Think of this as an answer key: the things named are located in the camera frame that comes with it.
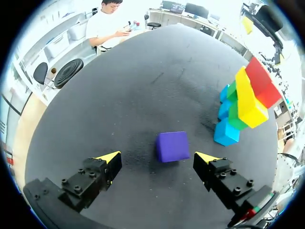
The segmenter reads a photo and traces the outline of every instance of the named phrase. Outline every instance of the red block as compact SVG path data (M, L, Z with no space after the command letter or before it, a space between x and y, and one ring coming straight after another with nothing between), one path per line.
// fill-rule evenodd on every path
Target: red block
M246 73L256 98L266 108L270 108L281 98L281 94L270 78L270 73L255 57L246 67Z

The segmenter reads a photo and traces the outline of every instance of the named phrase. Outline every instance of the yellow object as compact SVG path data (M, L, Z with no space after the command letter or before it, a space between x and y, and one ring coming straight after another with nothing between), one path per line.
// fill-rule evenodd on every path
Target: yellow object
M238 97L238 118L249 127L255 128L269 119L268 110L255 97L245 67L238 71L235 79Z
M244 16L242 24L244 25L244 28L246 29L247 34L249 35L252 32L253 28L253 21L251 21L249 18Z
M207 154L203 154L203 153L199 153L199 152L195 152L196 154L198 154L199 157L201 157L203 159L203 161L205 161L207 164L210 162L210 161L213 161L213 160L220 160L221 158L217 158L217 157L214 157L214 156L210 156L210 155L207 155Z
M114 153L111 154L106 154L104 156L100 156L100 157L94 157L94 159L102 159L104 161L106 161L106 163L108 164L117 154L120 154L120 151L116 151Z
M280 54L280 62L278 64L276 64L276 66L279 66L280 64L282 64L284 62L284 56L282 54Z

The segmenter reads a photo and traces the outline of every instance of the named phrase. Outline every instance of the desk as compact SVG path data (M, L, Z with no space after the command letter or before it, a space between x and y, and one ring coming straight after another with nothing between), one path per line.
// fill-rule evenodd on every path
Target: desk
M210 23L208 20L204 20L204 19L194 19L192 17L188 17L186 13L183 14L177 14L177 13L172 13L169 11L165 11L165 10L149 10L150 13L150 21L151 22L157 22L160 23L162 26L164 25L173 25L173 24L177 24L177 23L181 23L183 25L187 25L189 27L192 27L194 29L199 30L201 28L202 25L210 28L211 30L213 30L213 37L215 38L217 35L217 32L219 30L219 28ZM170 19L165 18L165 15L168 15L171 17L171 21Z
M82 215L114 228L226 228L234 214L203 186L194 152L229 158L256 190L272 185L276 167L273 111L267 122L244 130L238 144L213 141L219 93L246 64L230 47L182 25L115 46L47 107L31 140L25 181L48 177L60 186L83 159L120 150L123 167L113 185ZM170 131L187 132L189 160L157 161L157 134Z

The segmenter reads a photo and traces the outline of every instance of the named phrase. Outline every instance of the green block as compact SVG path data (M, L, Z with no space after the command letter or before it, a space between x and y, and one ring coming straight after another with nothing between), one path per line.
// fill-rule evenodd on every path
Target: green block
M236 90L236 82L234 82L229 86L227 90L227 99L230 100L232 103L237 101L237 90Z
M229 124L238 130L243 130L248 127L246 123L238 118L237 100L231 105L229 109Z

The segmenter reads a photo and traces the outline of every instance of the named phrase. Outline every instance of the purple cube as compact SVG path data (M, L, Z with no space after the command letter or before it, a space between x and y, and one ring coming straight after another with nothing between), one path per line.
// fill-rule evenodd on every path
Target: purple cube
M161 162L189 159L189 144L185 131L160 133L157 137L157 156Z

